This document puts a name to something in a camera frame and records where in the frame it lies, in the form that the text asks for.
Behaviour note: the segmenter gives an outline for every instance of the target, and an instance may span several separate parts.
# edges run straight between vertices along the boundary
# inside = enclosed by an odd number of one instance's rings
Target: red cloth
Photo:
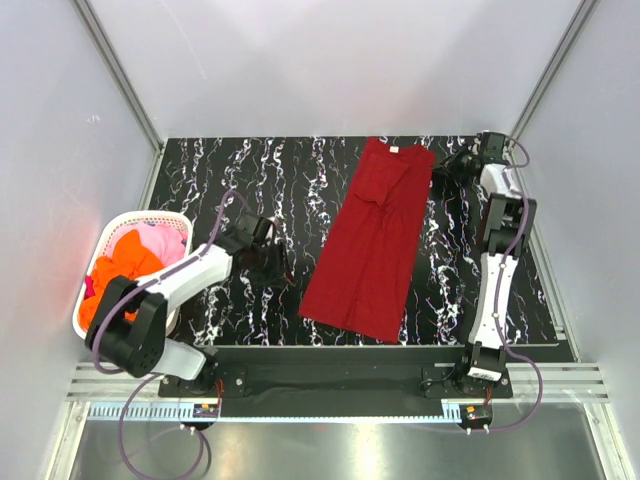
[[[299,314],[398,343],[435,154],[367,140]]]

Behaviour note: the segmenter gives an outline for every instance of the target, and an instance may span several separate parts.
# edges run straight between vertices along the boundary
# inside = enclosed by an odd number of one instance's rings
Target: red fabric
[[[299,314],[398,343],[435,154],[367,140]]]

